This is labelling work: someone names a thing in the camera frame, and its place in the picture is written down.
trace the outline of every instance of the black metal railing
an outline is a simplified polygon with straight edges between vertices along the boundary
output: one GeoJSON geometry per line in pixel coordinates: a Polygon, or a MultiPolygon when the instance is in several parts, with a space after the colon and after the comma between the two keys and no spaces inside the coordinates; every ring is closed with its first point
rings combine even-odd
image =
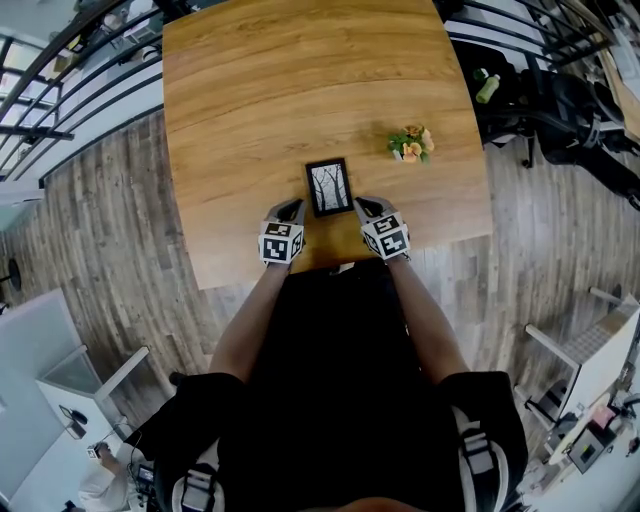
{"type": "Polygon", "coordinates": [[[74,70],[79,69],[81,66],[86,64],[92,56],[107,45],[113,45],[114,41],[124,41],[123,35],[141,23],[147,20],[151,22],[152,19],[154,19],[159,20],[160,24],[162,24],[189,14],[191,11],[190,7],[184,0],[154,0],[155,6],[153,9],[140,14],[134,19],[127,20],[126,23],[122,24],[115,30],[106,30],[106,27],[102,26],[104,16],[114,12],[117,8],[127,2],[128,0],[102,0],[86,12],[76,16],[76,18],[62,32],[60,32],[46,48],[42,49],[42,51],[24,71],[4,66],[4,62],[11,45],[16,42],[15,39],[10,37],[4,39],[4,44],[0,49],[0,77],[2,76],[2,73],[13,73],[19,77],[17,83],[8,92],[8,94],[4,97],[0,96],[0,136],[4,135],[3,140],[0,142],[0,172],[4,175],[4,179],[19,179],[54,145],[60,141],[72,140],[77,128],[89,121],[95,115],[130,94],[162,78],[162,73],[157,73],[138,83],[134,83],[132,86],[107,101],[101,102],[95,109],[88,112],[83,117],[79,119],[74,118],[74,116],[76,116],[76,114],[81,110],[113,89],[113,87],[160,62],[162,59],[162,34],[150,31],[144,37],[137,40],[137,43],[134,44],[130,42],[126,48],[121,51],[116,51],[116,54],[106,62],[102,63],[95,69],[90,70],[82,80],[70,87],[68,90],[65,90],[65,79],[67,79],[74,70]],[[59,55],[66,52],[67,47],[72,41],[77,41],[78,36],[86,34],[88,30],[95,29],[96,26],[102,27],[105,30],[99,30],[97,39],[90,41],[90,43],[75,55],[70,64],[55,76],[55,78],[47,79],[42,76],[43,70],[54,59],[57,59],[59,55]],[[128,69],[119,76],[111,79],[106,85],[100,87],[85,99],[78,102],[78,104],[68,112],[62,114],[61,107],[65,105],[70,98],[77,96],[81,90],[93,82],[97,77],[103,75],[109,69],[114,68],[121,63],[129,62],[135,54],[143,48],[150,46],[158,50],[158,54],[156,56],[148,60],[141,61],[131,69],[128,69]],[[33,98],[25,97],[25,91],[34,81],[41,83],[44,88],[33,98]],[[57,99],[55,102],[46,101],[45,99],[50,95],[51,91],[56,91],[57,99]],[[3,120],[14,106],[23,107],[24,110],[20,113],[15,123],[10,125],[3,124],[3,120]],[[28,124],[27,117],[32,112],[42,112],[42,115],[39,117],[36,116],[37,120],[28,124]],[[72,121],[75,121],[72,125],[63,127],[65,123],[68,124],[68,122],[72,121]],[[42,151],[29,159],[28,162],[25,162],[27,157],[45,141],[49,141],[49,144],[44,147],[42,151]],[[12,158],[16,160],[15,163],[6,167],[7,164],[11,162],[12,158]]]}
{"type": "Polygon", "coordinates": [[[568,64],[592,55],[612,44],[616,38],[605,21],[600,20],[576,0],[513,0],[525,7],[530,19],[512,12],[481,3],[475,0],[463,0],[467,8],[495,14],[505,20],[511,20],[522,27],[529,27],[536,31],[539,38],[531,37],[518,30],[505,28],[498,24],[470,18],[464,12],[454,14],[450,21],[486,29],[487,37],[462,33],[459,30],[448,30],[453,39],[492,45],[506,50],[529,54],[547,64],[549,69],[558,69],[568,64]],[[509,42],[496,38],[496,34],[508,36],[509,42]],[[526,43],[524,46],[516,44],[514,40],[526,43]],[[533,45],[538,51],[533,51],[527,45],[533,45]]]}

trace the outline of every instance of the floor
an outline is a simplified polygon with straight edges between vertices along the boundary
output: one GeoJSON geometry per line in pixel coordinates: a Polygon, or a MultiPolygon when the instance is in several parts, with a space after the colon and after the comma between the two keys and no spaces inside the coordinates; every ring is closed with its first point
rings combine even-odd
{"type": "MultiPolygon", "coordinates": [[[[486,150],[494,235],[412,251],[475,370],[506,370],[542,390],[565,371],[524,334],[559,340],[606,312],[590,286],[640,296],[640,215],[581,169],[523,144],[486,150]]],[[[640,169],[640,162],[633,162],[640,169]]],[[[116,391],[136,425],[170,396],[168,375],[207,368],[220,333],[250,291],[199,291],[174,202],[162,111],[98,142],[55,172],[46,199],[2,237],[23,290],[12,304],[61,287],[98,373],[108,377],[141,345],[150,357],[116,391]]],[[[543,432],[524,410],[531,449],[543,432]]]]}

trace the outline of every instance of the orange flower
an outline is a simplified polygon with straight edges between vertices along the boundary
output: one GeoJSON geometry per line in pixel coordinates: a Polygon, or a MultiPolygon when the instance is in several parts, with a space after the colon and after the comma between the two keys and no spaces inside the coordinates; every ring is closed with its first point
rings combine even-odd
{"type": "Polygon", "coordinates": [[[407,144],[405,142],[404,144],[402,144],[402,151],[404,153],[402,160],[407,163],[415,162],[417,158],[422,154],[422,148],[417,142],[412,142],[411,144],[407,144]]]}
{"type": "Polygon", "coordinates": [[[425,130],[422,134],[422,142],[424,142],[424,148],[427,153],[431,153],[434,149],[436,149],[436,145],[433,143],[433,139],[431,138],[431,133],[429,133],[429,130],[425,130]]]}
{"type": "Polygon", "coordinates": [[[422,126],[414,126],[414,125],[406,126],[404,129],[404,131],[407,132],[407,135],[409,137],[413,137],[414,139],[416,137],[420,137],[420,132],[422,130],[424,130],[422,126]]]}

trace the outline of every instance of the picture frame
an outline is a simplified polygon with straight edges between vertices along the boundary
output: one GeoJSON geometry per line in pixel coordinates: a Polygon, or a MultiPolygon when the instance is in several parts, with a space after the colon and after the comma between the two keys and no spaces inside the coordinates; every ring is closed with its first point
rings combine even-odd
{"type": "Polygon", "coordinates": [[[305,164],[309,195],[316,217],[326,217],[353,210],[347,164],[333,158],[305,164]]]}

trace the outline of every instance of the green bottle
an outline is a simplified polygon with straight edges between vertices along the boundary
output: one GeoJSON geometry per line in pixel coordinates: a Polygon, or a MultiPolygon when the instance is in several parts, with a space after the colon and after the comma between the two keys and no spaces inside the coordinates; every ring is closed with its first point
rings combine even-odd
{"type": "Polygon", "coordinates": [[[478,94],[476,94],[476,101],[486,105],[489,103],[493,93],[498,90],[498,87],[500,87],[500,75],[490,76],[482,86],[482,89],[480,89],[478,94]]]}

